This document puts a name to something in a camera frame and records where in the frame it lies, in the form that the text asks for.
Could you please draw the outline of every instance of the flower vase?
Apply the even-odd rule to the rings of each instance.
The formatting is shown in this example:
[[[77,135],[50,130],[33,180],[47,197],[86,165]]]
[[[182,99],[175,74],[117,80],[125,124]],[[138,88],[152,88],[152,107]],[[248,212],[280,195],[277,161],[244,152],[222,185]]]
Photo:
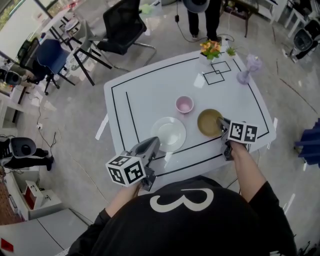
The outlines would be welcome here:
[[[211,65],[212,62],[214,61],[214,59],[215,59],[215,58],[213,58],[213,59],[207,59],[207,56],[204,55],[202,52],[200,53],[200,56],[199,56],[199,61],[200,61],[200,63],[203,64],[203,65],[207,65],[207,66]]]

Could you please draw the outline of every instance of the black shirt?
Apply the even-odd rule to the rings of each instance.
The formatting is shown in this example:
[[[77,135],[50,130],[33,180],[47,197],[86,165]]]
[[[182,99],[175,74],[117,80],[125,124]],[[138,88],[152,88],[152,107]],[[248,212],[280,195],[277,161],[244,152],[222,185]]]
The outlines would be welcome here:
[[[266,182],[247,203],[202,177],[138,196],[112,218],[102,210],[70,256],[297,255],[279,200]]]

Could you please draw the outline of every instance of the concrete floor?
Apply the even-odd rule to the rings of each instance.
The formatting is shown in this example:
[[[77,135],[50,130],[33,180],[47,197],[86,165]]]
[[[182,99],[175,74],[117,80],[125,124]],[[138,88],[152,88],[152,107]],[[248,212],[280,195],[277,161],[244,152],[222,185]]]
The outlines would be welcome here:
[[[176,5],[163,7],[163,15],[145,21],[149,35],[142,35],[140,42],[153,45],[157,54],[151,60],[155,63],[170,57],[199,50],[198,43],[185,41],[175,24]],[[179,3],[180,27],[190,39],[187,11]],[[253,157],[270,182],[280,205],[296,234],[297,247],[311,241],[316,243],[320,237],[320,171],[318,166],[307,166],[293,150],[304,129],[313,127],[320,113],[320,57],[317,52],[297,64],[282,54],[282,48],[292,46],[287,38],[288,30],[283,23],[273,26],[262,17],[253,15],[249,20],[248,36],[244,38],[245,22],[224,13],[220,18],[217,32],[232,35],[235,42],[231,46],[240,47],[239,56],[245,60],[248,53],[260,56],[263,69],[254,75],[271,118],[278,119],[277,138],[270,149],[255,152]],[[206,36],[205,15],[200,15],[200,37]],[[128,69],[141,67],[150,56],[148,49],[132,46],[125,56],[109,54],[119,66]],[[99,140],[95,139],[101,122],[107,114],[103,85],[123,73],[117,69],[106,69],[97,64],[90,73],[95,86],[91,86],[84,74],[78,71],[70,76],[76,82],[72,86],[59,81],[61,88],[49,87],[49,95],[44,95],[43,85],[36,86],[29,98],[22,104],[29,114],[18,117],[20,136],[33,139],[38,147],[48,149],[36,128],[40,101],[44,138],[51,144],[56,132],[56,145],[52,148],[55,163],[52,171],[40,168],[40,184],[53,191],[70,207],[90,220],[94,220],[114,198],[120,186],[111,182],[105,163],[115,155],[109,124],[106,125]],[[315,111],[303,101],[288,85],[301,94]],[[232,182],[236,173],[233,163],[207,173],[222,186]],[[238,191],[238,182],[231,189]]]

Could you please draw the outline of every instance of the white plate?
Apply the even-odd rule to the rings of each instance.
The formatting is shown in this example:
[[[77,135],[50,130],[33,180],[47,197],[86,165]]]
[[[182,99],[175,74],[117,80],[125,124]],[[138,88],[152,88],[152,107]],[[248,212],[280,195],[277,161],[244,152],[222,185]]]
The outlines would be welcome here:
[[[159,137],[161,151],[173,152],[185,143],[187,132],[184,124],[178,119],[163,117],[152,126],[151,136]]]

